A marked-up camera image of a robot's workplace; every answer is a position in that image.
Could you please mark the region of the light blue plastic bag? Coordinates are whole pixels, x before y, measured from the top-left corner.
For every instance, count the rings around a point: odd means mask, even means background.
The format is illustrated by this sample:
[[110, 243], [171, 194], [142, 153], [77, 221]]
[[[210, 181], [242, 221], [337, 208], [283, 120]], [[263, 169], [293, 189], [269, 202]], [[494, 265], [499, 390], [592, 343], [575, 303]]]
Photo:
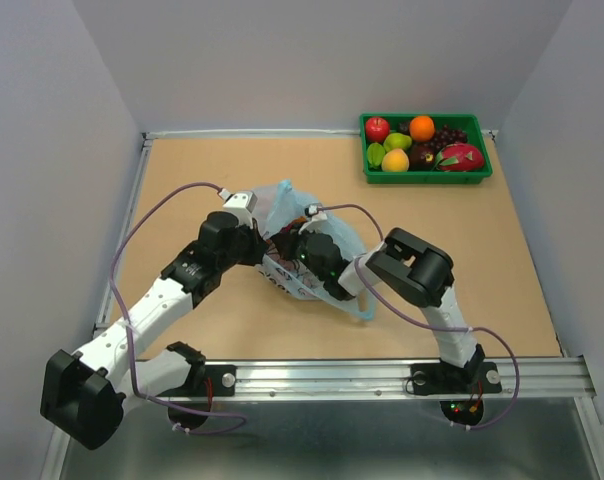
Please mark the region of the light blue plastic bag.
[[[306, 207], [319, 200], [310, 193], [295, 189], [289, 180], [277, 184], [255, 187], [252, 192], [257, 197], [253, 216], [264, 239], [280, 232], [291, 222], [304, 217]], [[339, 247], [346, 260], [365, 253], [365, 245], [356, 231], [332, 213], [325, 215], [317, 231], [328, 234]], [[287, 261], [271, 246], [255, 269], [273, 285], [297, 300], [323, 301], [361, 320], [370, 321], [375, 316], [373, 295], [365, 295], [366, 308], [361, 309], [356, 299], [339, 301], [333, 298], [300, 261]]]

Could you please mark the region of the orange peach fruit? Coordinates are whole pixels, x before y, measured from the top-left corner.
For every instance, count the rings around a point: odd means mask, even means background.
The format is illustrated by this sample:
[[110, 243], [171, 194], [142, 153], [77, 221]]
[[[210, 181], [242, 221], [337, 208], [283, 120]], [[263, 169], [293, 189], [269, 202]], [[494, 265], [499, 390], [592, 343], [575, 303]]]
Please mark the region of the orange peach fruit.
[[402, 149], [388, 151], [382, 160], [381, 170], [387, 173], [407, 172], [410, 168], [408, 154]]

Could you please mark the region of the orange tangerine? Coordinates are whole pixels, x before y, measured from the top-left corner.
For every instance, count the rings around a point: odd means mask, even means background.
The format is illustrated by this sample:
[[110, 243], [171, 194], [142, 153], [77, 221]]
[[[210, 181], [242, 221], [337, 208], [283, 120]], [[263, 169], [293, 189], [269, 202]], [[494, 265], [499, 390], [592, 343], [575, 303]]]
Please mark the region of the orange tangerine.
[[409, 135], [414, 142], [426, 143], [433, 138], [435, 132], [435, 123], [430, 116], [416, 116], [409, 122]]

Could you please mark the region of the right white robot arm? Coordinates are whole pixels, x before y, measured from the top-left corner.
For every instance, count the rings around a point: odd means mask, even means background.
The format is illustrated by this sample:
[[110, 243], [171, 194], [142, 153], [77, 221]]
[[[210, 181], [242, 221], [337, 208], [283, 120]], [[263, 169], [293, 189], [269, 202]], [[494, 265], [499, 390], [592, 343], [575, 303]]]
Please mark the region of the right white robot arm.
[[353, 300], [382, 282], [420, 309], [426, 319], [422, 327], [434, 334], [440, 359], [433, 374], [420, 375], [426, 383], [464, 391], [478, 381], [485, 354], [464, 321], [453, 261], [443, 250], [401, 228], [351, 261], [325, 233], [287, 231], [275, 234], [272, 243], [281, 258], [304, 266], [333, 300]]

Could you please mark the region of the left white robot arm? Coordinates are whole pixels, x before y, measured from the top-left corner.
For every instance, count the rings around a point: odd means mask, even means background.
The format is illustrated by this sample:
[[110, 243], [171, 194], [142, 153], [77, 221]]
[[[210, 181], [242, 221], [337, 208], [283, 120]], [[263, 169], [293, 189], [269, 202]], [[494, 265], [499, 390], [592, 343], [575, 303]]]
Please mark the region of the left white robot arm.
[[175, 321], [193, 311], [236, 265], [254, 266], [266, 244], [247, 210], [210, 213], [195, 241], [162, 271], [151, 288], [101, 335], [73, 353], [59, 350], [47, 361], [40, 413], [89, 450], [104, 445], [137, 400], [160, 404], [159, 394], [178, 389], [200, 393], [199, 410], [172, 405], [189, 415], [176, 428], [195, 432], [213, 416], [220, 380], [206, 371], [205, 356], [174, 342], [157, 357], [138, 366], [135, 355]]

